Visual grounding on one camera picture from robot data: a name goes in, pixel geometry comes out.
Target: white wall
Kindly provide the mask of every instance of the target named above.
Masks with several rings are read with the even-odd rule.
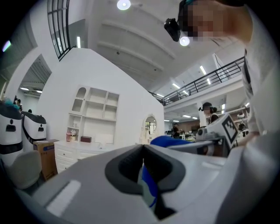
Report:
[[[172,129],[172,123],[164,122],[164,131],[170,131]]]
[[[38,1],[30,10],[30,23],[39,51],[52,71],[59,61],[49,31],[47,2],[47,0]]]
[[[47,120],[48,139],[65,139],[68,113],[79,84],[120,94],[116,147],[138,143],[149,114],[155,116],[159,134],[164,134],[163,106],[151,94],[96,52],[73,48],[52,71],[38,103],[38,113]]]

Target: black metal railing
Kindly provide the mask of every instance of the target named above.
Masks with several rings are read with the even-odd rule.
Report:
[[[155,93],[149,92],[153,97],[155,97],[162,105],[163,105],[163,98],[159,97]]]
[[[69,0],[48,0],[48,21],[59,61],[71,50],[68,28]]]
[[[176,102],[189,97],[195,93],[206,90],[212,86],[223,83],[238,75],[241,75],[241,68],[244,64],[244,57],[237,59],[205,76],[183,86],[182,88],[166,95],[162,100],[163,105]]]

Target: white cabinet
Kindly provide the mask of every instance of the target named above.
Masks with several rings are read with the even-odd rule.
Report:
[[[56,168],[61,173],[81,159],[95,156],[109,150],[94,149],[89,143],[58,141],[54,143]]]

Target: white robot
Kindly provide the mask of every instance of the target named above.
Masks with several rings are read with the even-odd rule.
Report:
[[[9,166],[22,152],[21,113],[13,105],[0,103],[0,158]]]
[[[29,112],[21,112],[22,141],[24,152],[33,150],[33,142],[46,140],[46,120],[44,117]]]

